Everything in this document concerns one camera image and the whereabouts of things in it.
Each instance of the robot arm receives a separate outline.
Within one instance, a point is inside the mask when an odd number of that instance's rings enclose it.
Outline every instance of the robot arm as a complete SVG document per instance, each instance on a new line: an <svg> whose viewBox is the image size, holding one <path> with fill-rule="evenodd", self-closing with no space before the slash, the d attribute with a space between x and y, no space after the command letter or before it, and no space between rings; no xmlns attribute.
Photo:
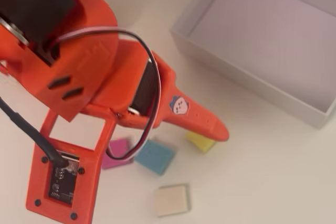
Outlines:
<svg viewBox="0 0 336 224"><path fill-rule="evenodd" d="M116 124L145 128L144 138L148 125L166 121L228 139L214 114L176 88L175 72L143 44L110 33L116 26L103 0L0 0L0 59L7 62L0 71L50 108L41 130L29 135L50 150L35 145L26 207L62 223L91 223L102 154ZM82 28L91 32L60 41ZM6 111L1 101L0 108ZM57 116L71 121L78 113L106 121L93 150L49 136Z"/></svg>

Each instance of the pink block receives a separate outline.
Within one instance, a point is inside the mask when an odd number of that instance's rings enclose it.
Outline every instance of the pink block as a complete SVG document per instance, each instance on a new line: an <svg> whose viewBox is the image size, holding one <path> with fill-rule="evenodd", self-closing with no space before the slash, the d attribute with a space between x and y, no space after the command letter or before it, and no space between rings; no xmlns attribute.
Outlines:
<svg viewBox="0 0 336 224"><path fill-rule="evenodd" d="M130 149L130 143L127 138L121 138L118 140L111 140L110 141L110 148L114 156L120 157L125 154ZM126 165L133 162L133 159L119 161L111 159L106 153L103 154L103 159L101 162L102 169L108 169L115 166Z"/></svg>

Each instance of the yellow block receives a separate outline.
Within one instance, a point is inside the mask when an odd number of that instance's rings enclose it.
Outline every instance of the yellow block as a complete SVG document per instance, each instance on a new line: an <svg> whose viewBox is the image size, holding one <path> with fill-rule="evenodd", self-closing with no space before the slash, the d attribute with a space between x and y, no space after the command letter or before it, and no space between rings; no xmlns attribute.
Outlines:
<svg viewBox="0 0 336 224"><path fill-rule="evenodd" d="M215 144L215 141L212 139L191 131L186 134L185 138L192 142L202 152L207 152Z"/></svg>

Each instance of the circuit board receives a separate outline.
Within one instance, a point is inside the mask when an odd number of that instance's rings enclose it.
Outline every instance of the circuit board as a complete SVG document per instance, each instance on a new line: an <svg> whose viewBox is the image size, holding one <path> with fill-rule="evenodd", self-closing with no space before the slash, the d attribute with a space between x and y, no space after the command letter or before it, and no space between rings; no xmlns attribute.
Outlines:
<svg viewBox="0 0 336 224"><path fill-rule="evenodd" d="M69 159L69 165L66 168L52 167L49 197L72 204L78 166L77 160Z"/></svg>

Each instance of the rectangular slot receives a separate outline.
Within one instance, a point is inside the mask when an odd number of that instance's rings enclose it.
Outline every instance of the rectangular slot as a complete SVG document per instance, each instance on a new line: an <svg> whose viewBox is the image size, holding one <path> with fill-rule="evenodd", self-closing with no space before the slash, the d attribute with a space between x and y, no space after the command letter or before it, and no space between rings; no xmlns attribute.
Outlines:
<svg viewBox="0 0 336 224"><path fill-rule="evenodd" d="M151 61L148 61L140 84L134 96L129 112L137 115L148 115L155 94L156 79Z"/></svg>
<svg viewBox="0 0 336 224"><path fill-rule="evenodd" d="M62 117L57 117L50 137L94 149L98 141L104 119L78 114L70 123Z"/></svg>

